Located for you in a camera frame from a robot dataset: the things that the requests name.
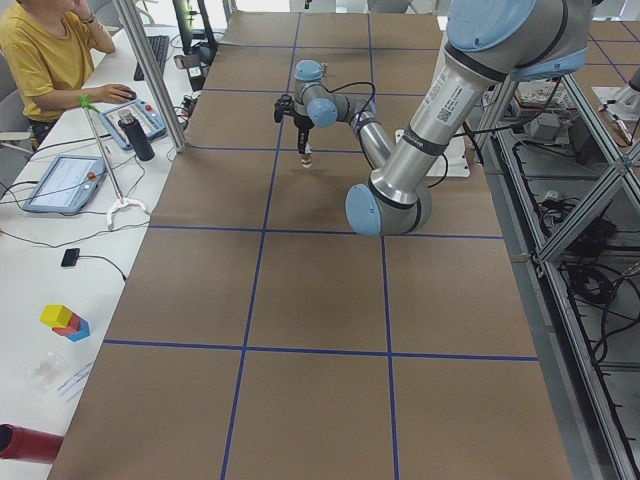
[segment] red cylinder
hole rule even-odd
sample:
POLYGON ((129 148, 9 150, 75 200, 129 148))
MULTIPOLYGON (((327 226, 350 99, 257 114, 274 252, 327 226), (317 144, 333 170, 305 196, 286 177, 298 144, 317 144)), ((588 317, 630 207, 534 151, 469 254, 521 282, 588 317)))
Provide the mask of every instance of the red cylinder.
POLYGON ((35 463, 53 463, 64 437, 51 433, 0 425, 0 458, 35 463))

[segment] person's arm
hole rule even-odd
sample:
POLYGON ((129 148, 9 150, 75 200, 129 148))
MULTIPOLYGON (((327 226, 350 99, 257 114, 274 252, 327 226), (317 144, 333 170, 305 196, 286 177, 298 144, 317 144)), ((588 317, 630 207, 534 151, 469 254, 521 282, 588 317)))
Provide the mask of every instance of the person's arm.
POLYGON ((104 103, 125 103, 133 98, 131 89, 126 85, 110 83, 80 90, 51 90, 33 97, 33 101, 42 110, 67 110, 80 106, 80 95, 89 95, 92 102, 104 103))
POLYGON ((113 39, 109 32, 100 24, 96 16, 89 8, 86 0, 74 0, 75 7, 72 12, 75 13, 80 21, 84 23, 88 28, 91 36, 96 42, 96 50, 103 53, 113 53, 116 51, 116 46, 113 43, 113 39))

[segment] water bottle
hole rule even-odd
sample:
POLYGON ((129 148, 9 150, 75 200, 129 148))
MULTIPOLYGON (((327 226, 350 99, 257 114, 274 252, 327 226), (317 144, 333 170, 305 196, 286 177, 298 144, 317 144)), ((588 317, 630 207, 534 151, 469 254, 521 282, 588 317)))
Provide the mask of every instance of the water bottle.
POLYGON ((133 147, 138 158, 143 162, 151 160, 155 156, 155 153, 138 119, 133 116, 128 108, 120 110, 118 115, 120 116, 118 125, 120 125, 120 128, 122 128, 122 131, 127 136, 129 144, 133 147))

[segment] yellow t-shirt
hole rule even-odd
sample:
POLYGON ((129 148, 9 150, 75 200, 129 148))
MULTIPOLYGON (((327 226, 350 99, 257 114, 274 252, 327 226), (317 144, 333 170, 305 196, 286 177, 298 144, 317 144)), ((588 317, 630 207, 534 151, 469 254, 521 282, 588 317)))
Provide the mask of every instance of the yellow t-shirt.
POLYGON ((95 40, 89 27, 71 12, 62 22, 65 38, 47 32, 20 5, 9 7, 0 20, 0 49, 18 85, 24 115, 32 120, 53 121, 64 111, 41 110, 33 97, 82 88, 95 68, 91 58, 95 40))

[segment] black keyboard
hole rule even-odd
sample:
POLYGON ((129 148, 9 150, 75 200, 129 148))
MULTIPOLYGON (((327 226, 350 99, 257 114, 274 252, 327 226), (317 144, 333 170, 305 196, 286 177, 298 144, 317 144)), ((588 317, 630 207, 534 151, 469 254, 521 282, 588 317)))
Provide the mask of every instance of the black keyboard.
MULTIPOLYGON (((169 51, 169 37, 167 35, 153 35, 147 37, 149 45, 151 45, 151 51, 156 59, 160 73, 164 73, 164 65, 167 63, 167 52, 169 51)), ((136 71, 133 74, 134 80, 144 80, 144 73, 140 64, 136 66, 136 71)))

